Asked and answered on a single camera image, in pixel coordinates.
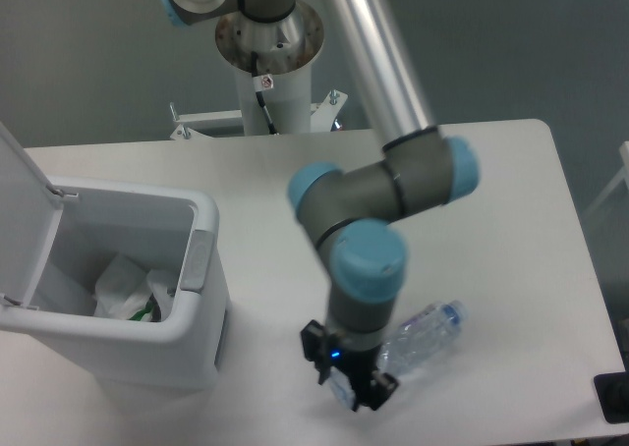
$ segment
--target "robotic arm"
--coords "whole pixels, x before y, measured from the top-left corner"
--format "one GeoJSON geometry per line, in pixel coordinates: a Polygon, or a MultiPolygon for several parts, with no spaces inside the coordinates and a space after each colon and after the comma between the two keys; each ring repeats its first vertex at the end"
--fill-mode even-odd
{"type": "MultiPolygon", "coordinates": [[[[295,0],[166,1],[185,24],[239,10],[259,31],[295,6],[295,0]]],[[[325,1],[382,138],[383,159],[350,173],[314,163],[289,184],[297,219],[331,281],[324,323],[312,320],[301,336],[319,383],[336,368],[354,391],[350,407],[377,410],[398,386],[376,360],[407,259],[402,238],[387,224],[471,193],[479,167],[462,139],[444,139],[434,125],[387,1],[325,1]]]]}

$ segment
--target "gray floor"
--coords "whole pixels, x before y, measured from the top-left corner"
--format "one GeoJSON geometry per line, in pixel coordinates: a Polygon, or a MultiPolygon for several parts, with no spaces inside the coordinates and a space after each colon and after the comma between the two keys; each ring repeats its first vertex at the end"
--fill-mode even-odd
{"type": "MultiPolygon", "coordinates": [[[[320,0],[327,38],[314,99],[352,96],[320,0]]],[[[619,169],[629,139],[629,0],[392,0],[440,123],[539,118],[555,138],[581,213],[619,169]]],[[[172,28],[158,0],[0,0],[0,119],[24,146],[166,139],[180,113],[237,108],[214,23],[172,28]]],[[[588,232],[614,316],[629,315],[629,198],[588,232]]]]}

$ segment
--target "white table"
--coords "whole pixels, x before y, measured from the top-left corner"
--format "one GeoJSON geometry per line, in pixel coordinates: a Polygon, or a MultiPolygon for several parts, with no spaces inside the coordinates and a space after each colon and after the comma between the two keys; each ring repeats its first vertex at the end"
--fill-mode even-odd
{"type": "Polygon", "coordinates": [[[437,300],[470,312],[451,349],[379,412],[343,410],[303,359],[327,280],[285,197],[325,159],[379,159],[371,132],[32,149],[47,174],[208,192],[234,309],[212,392],[97,381],[23,335],[1,333],[2,444],[428,445],[611,435],[592,378],[622,370],[548,128],[538,121],[446,127],[481,159],[477,191],[398,222],[411,254],[395,321],[437,300]]]}

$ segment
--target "metal bracket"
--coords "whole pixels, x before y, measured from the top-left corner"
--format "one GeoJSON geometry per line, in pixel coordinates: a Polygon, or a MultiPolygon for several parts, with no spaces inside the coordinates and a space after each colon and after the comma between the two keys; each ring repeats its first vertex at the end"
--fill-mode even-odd
{"type": "MultiPolygon", "coordinates": [[[[320,104],[311,104],[311,132],[321,133],[342,130],[337,116],[347,102],[348,95],[333,89],[320,104]]],[[[211,136],[200,134],[192,129],[215,130],[243,126],[243,114],[240,110],[206,112],[202,114],[179,115],[175,104],[170,103],[173,124],[177,127],[170,139],[209,139],[211,136]]]]}
{"type": "Polygon", "coordinates": [[[0,306],[23,308],[26,310],[39,310],[39,307],[37,306],[25,306],[23,302],[17,301],[6,294],[0,294],[0,306]]]}

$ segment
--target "black object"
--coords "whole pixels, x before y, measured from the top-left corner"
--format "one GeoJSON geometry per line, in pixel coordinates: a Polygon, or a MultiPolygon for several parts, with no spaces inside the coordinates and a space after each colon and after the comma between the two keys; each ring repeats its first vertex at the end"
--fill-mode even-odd
{"type": "Polygon", "coordinates": [[[343,372],[350,381],[356,399],[352,410],[361,405],[379,409],[399,386],[391,374],[380,372],[375,365],[380,345],[367,351],[349,351],[341,348],[342,338],[328,334],[316,320],[301,331],[304,356],[319,373],[318,383],[327,380],[333,367],[343,372]]]}
{"type": "Polygon", "coordinates": [[[605,420],[629,422],[629,372],[599,374],[594,378],[594,385],[605,420]]]}

